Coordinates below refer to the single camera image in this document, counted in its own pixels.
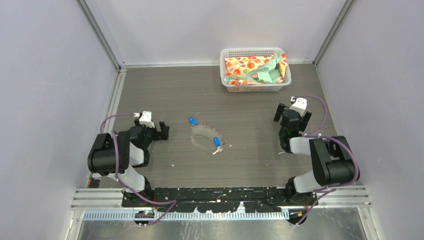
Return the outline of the large metal keyring disc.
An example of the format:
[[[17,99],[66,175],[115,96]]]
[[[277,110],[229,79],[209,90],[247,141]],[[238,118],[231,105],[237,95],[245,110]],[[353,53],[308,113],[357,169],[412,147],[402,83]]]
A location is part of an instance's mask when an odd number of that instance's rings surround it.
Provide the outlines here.
[[[227,143],[226,137],[221,133],[220,130],[206,123],[198,123],[196,126],[190,127],[190,140],[191,140],[191,144],[194,147],[203,151],[209,150],[210,147],[208,148],[197,142],[197,140],[195,139],[196,136],[204,137],[208,139],[209,141],[211,141],[213,144],[214,144],[213,138],[218,137],[222,147]]]

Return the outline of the blue key tag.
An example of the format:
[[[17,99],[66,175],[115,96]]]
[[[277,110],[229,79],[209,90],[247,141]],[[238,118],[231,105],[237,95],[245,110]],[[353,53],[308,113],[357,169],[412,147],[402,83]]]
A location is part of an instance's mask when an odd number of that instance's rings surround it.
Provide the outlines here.
[[[192,127],[197,125],[197,121],[193,117],[189,117],[188,121]]]

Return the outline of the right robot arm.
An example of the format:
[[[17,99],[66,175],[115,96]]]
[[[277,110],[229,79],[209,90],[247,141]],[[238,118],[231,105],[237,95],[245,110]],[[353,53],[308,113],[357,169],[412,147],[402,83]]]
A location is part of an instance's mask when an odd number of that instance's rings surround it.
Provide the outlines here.
[[[291,205],[299,205],[307,196],[324,187],[353,184],[360,177],[358,164],[344,136],[306,136],[304,133],[311,117],[306,102],[286,106],[280,103],[274,121],[280,124],[280,147],[285,153],[306,155],[312,169],[291,177],[282,197]]]

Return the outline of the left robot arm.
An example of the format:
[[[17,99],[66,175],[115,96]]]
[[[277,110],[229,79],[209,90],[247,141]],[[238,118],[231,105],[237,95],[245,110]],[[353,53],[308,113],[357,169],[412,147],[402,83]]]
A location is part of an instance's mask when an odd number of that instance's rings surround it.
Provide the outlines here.
[[[124,196],[134,199],[141,207],[148,207],[153,202],[154,191],[136,168],[150,163],[149,146],[153,141],[169,138],[170,127],[163,121],[159,127],[160,130],[148,127],[136,120],[128,130],[98,134],[87,157],[89,171],[124,183]]]

